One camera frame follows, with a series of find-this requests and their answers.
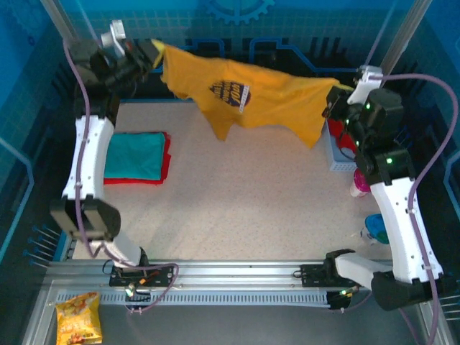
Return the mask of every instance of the beige table surface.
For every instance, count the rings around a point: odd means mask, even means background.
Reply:
[[[150,259],[323,259],[343,248],[390,258],[359,237],[377,204],[350,196],[350,172],[329,171],[323,139],[308,149],[283,127],[233,126],[221,142],[194,103],[120,107],[116,132],[153,131],[171,136],[165,183],[105,186]],[[74,258],[87,257],[78,244]]]

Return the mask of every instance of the plastic basket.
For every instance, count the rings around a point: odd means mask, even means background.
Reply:
[[[339,172],[347,172],[347,171],[354,171],[357,168],[355,162],[348,160],[344,157],[339,148],[337,147],[336,138],[331,136],[329,132],[328,122],[325,122],[323,128],[323,135],[324,135],[324,142],[326,146],[326,155],[328,158],[329,170],[330,171],[339,171]],[[343,149],[343,151],[353,157],[353,152],[349,149]]]

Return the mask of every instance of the pink bottle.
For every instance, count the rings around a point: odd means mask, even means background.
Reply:
[[[360,169],[354,171],[353,182],[350,186],[350,194],[354,198],[361,198],[371,191],[369,185],[367,185],[366,178]]]

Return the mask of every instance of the red cloth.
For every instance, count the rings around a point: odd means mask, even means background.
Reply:
[[[348,134],[342,135],[342,138],[340,139],[340,134],[344,131],[344,125],[340,121],[328,119],[328,127],[331,136],[336,138],[337,147],[339,149],[347,148],[353,151],[353,153],[356,153],[357,147]]]
[[[165,149],[163,151],[163,164],[161,166],[160,180],[140,180],[136,178],[104,178],[104,185],[119,185],[122,183],[146,183],[149,185],[161,185],[167,178],[167,173],[170,169],[171,155],[169,154],[171,146],[171,137],[166,132],[161,132],[165,136]]]

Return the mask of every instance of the snack bag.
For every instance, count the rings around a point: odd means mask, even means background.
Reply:
[[[56,345],[100,344],[99,294],[85,293],[56,305]]]

